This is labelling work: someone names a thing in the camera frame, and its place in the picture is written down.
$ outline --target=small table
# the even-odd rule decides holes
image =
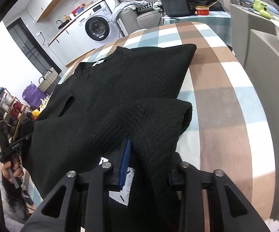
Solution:
[[[262,218],[268,219],[275,177],[272,159],[267,159],[274,159],[274,151],[266,116],[243,67],[208,25],[174,23],[133,33],[81,57],[59,84],[80,62],[95,62],[117,46],[165,48],[181,44],[196,44],[197,50],[178,95],[192,104],[193,113],[176,151],[198,169],[224,170]]]
[[[164,15],[164,25],[179,22],[201,22],[207,24],[225,43],[232,46],[231,15],[224,11],[210,11],[208,16],[169,17]]]

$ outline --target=kitchen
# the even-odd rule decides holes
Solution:
[[[9,30],[20,18],[21,27],[37,41],[34,45],[39,44],[64,73],[80,56],[123,36],[119,25],[109,19],[112,6],[108,4],[110,0],[19,0],[3,22]],[[16,43],[26,51],[25,43]]]

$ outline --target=washing machine door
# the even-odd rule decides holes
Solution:
[[[95,41],[103,41],[109,35],[109,24],[103,17],[91,17],[86,22],[86,32]]]

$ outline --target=metal screw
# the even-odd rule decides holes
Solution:
[[[224,172],[222,170],[218,169],[215,171],[215,175],[221,177],[221,176],[224,176]]]
[[[102,164],[102,167],[103,168],[110,168],[112,166],[112,164],[110,163],[110,162],[104,162],[103,164]]]
[[[69,172],[67,172],[67,177],[72,178],[72,177],[74,177],[75,175],[76,175],[76,172],[75,172],[75,171],[69,171]]]
[[[182,168],[187,168],[190,166],[190,164],[188,162],[182,161],[179,163],[179,166]]]

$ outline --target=red bucket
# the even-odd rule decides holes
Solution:
[[[198,16],[208,16],[209,8],[207,6],[196,6],[196,12]]]

